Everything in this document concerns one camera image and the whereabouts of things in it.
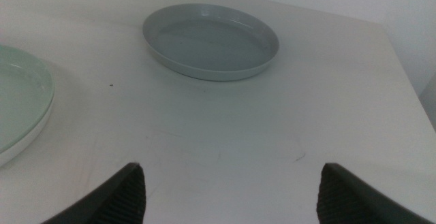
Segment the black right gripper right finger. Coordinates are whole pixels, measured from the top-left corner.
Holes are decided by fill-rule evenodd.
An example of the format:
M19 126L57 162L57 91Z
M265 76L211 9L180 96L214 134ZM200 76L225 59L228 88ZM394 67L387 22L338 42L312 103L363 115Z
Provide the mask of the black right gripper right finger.
M321 224L433 224L338 163L322 168L316 212Z

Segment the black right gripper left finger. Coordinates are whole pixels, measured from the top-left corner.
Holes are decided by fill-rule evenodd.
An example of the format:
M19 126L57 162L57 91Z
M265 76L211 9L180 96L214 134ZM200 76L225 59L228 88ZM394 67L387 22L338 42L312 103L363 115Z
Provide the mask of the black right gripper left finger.
M128 163L88 195L45 224L142 224L146 185L139 163Z

